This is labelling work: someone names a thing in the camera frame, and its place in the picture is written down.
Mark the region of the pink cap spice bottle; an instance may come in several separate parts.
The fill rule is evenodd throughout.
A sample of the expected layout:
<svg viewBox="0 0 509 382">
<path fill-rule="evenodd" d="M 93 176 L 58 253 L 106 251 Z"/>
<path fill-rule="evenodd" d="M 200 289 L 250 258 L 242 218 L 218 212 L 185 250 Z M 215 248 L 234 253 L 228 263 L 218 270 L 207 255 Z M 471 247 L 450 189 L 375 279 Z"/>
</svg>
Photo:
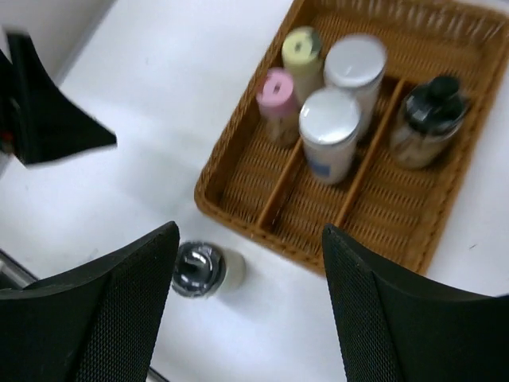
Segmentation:
<svg viewBox="0 0 509 382">
<path fill-rule="evenodd" d="M 300 111 L 293 77 L 283 68 L 270 68 L 258 86 L 256 101 L 268 139 L 278 146 L 292 146 L 299 138 Z"/>
</svg>

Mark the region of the silver cap jar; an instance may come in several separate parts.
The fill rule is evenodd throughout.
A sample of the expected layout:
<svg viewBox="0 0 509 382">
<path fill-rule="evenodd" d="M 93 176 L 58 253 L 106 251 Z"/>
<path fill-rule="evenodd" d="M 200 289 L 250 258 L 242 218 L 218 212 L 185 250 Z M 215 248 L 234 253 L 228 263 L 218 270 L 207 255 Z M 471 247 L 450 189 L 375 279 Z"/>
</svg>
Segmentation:
<svg viewBox="0 0 509 382">
<path fill-rule="evenodd" d="M 369 130 L 387 66 L 387 49 L 375 36 L 354 33 L 336 41 L 324 62 L 324 83 L 349 92 L 359 103 L 358 139 Z"/>
<path fill-rule="evenodd" d="M 322 183 L 335 185 L 348 175 L 360 121 L 358 102 L 340 89 L 319 89 L 304 102 L 299 132 L 312 175 Z"/>
</svg>

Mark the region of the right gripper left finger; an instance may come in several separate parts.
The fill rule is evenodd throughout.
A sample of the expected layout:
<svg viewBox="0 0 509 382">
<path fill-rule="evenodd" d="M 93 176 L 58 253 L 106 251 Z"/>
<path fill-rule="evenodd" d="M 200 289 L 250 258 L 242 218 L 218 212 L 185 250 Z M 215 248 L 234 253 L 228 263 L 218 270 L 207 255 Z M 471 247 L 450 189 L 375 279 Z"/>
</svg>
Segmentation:
<svg viewBox="0 0 509 382">
<path fill-rule="evenodd" d="M 168 222 L 70 271 L 2 290 L 2 380 L 144 381 L 179 239 Z"/>
</svg>

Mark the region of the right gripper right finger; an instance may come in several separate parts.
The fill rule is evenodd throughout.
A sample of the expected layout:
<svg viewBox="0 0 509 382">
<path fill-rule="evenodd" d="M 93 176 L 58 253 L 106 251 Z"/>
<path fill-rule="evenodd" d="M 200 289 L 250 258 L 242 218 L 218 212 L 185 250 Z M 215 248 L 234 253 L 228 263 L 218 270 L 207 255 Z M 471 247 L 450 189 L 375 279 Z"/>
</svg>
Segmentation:
<svg viewBox="0 0 509 382">
<path fill-rule="evenodd" d="M 347 380 L 507 380 L 507 296 L 435 282 L 333 225 L 322 248 Z"/>
</svg>

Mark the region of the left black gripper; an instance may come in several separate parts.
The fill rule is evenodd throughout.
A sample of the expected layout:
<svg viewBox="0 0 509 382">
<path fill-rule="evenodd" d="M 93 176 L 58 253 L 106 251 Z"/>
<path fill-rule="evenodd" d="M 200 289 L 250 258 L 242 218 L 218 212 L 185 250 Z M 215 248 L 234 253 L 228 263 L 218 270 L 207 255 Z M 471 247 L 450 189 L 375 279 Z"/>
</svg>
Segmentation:
<svg viewBox="0 0 509 382">
<path fill-rule="evenodd" d="M 7 31 L 1 52 L 1 151 L 23 165 L 115 146 L 115 133 L 68 99 L 46 72 L 25 32 Z"/>
</svg>

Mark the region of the yellow cap spice bottle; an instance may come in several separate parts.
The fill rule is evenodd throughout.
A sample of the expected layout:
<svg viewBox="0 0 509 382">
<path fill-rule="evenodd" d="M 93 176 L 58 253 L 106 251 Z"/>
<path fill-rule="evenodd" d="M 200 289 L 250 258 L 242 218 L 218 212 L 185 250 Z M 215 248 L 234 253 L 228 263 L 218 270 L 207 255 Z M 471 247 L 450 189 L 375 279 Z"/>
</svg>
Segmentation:
<svg viewBox="0 0 509 382">
<path fill-rule="evenodd" d="M 283 67 L 293 77 L 300 105 L 324 85 L 321 49 L 321 38 L 311 26 L 293 29 L 283 41 L 281 49 Z"/>
</svg>

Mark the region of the black cap bottle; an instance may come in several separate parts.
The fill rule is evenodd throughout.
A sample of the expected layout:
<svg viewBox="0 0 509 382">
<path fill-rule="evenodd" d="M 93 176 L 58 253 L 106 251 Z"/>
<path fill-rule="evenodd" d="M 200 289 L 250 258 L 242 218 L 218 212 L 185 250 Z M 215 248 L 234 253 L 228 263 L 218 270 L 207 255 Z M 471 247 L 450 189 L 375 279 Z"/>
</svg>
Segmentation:
<svg viewBox="0 0 509 382">
<path fill-rule="evenodd" d="M 415 86 L 401 102 L 390 133 L 393 159 L 411 170 L 429 166 L 455 138 L 469 107 L 456 76 L 442 74 Z"/>
<path fill-rule="evenodd" d="M 210 298 L 237 290 L 246 274 L 241 254 L 204 241 L 186 241 L 177 251 L 172 288 L 183 298 Z"/>
</svg>

